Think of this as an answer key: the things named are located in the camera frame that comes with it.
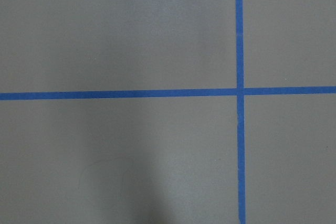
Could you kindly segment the blue tape line lengthwise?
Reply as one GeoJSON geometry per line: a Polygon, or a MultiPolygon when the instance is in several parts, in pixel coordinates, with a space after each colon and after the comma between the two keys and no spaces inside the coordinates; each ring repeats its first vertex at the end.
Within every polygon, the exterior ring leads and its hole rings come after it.
{"type": "Polygon", "coordinates": [[[236,6],[238,218],[240,223],[246,223],[243,0],[235,0],[235,6],[236,6]]]}

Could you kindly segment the blue tape line crosswise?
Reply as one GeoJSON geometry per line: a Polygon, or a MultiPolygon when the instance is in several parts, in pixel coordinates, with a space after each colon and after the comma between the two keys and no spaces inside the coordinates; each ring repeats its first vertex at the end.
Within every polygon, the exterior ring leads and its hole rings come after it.
{"type": "Polygon", "coordinates": [[[335,86],[1,93],[2,101],[335,94],[335,86]]]}

